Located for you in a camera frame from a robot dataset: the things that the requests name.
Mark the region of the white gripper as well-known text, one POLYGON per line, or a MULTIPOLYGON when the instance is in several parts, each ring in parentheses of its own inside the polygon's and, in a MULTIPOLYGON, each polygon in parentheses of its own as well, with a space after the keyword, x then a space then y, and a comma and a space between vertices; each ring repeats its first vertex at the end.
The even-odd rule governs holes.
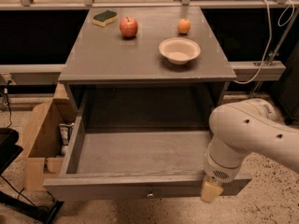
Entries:
POLYGON ((202 183, 201 200, 212 203, 221 196, 222 183, 230 183, 235 179, 248 155, 249 152, 245 149, 229 146, 214 135, 204 157, 204 171, 207 176, 202 183))

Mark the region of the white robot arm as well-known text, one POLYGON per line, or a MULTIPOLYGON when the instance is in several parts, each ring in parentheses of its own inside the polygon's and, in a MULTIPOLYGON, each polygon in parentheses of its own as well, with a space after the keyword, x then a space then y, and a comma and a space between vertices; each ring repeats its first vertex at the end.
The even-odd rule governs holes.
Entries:
POLYGON ((209 117, 212 139, 204 157, 201 200, 212 203, 232 182, 252 152, 299 173, 299 130, 276 122, 274 107, 263 99, 220 105, 209 117))

